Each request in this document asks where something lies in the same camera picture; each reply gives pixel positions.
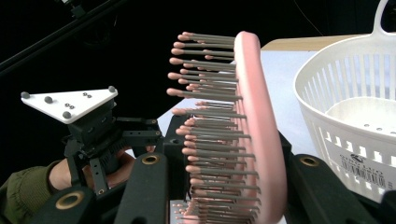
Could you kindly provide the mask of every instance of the olive jacket sleeve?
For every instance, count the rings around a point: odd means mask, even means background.
[[[51,197],[48,166],[36,166],[13,173],[0,188],[0,223],[29,223]]]

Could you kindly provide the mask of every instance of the barcode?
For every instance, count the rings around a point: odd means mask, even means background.
[[[343,161],[343,167],[353,175],[356,175],[360,178],[365,179],[367,182],[377,184],[381,188],[385,188],[385,178],[382,175],[372,173],[369,170],[361,169],[359,166],[350,164],[346,161]]]

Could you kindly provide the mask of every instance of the plastic basket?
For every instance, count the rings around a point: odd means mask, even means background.
[[[396,35],[373,32],[320,50],[298,71],[294,92],[319,156],[346,187],[380,202],[396,188]]]

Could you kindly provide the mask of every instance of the white triangular plate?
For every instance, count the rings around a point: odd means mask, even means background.
[[[117,95],[117,89],[109,87],[108,89],[93,91],[64,91],[39,94],[23,92],[21,100],[36,110],[65,124],[70,124]]]

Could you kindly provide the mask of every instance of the pink hairbrush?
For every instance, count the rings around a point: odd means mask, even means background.
[[[177,129],[185,136],[191,199],[180,209],[183,223],[277,223],[287,203],[286,168],[275,115],[265,83],[258,37],[184,32],[171,58],[181,65],[168,77],[186,86],[169,95],[203,99]]]

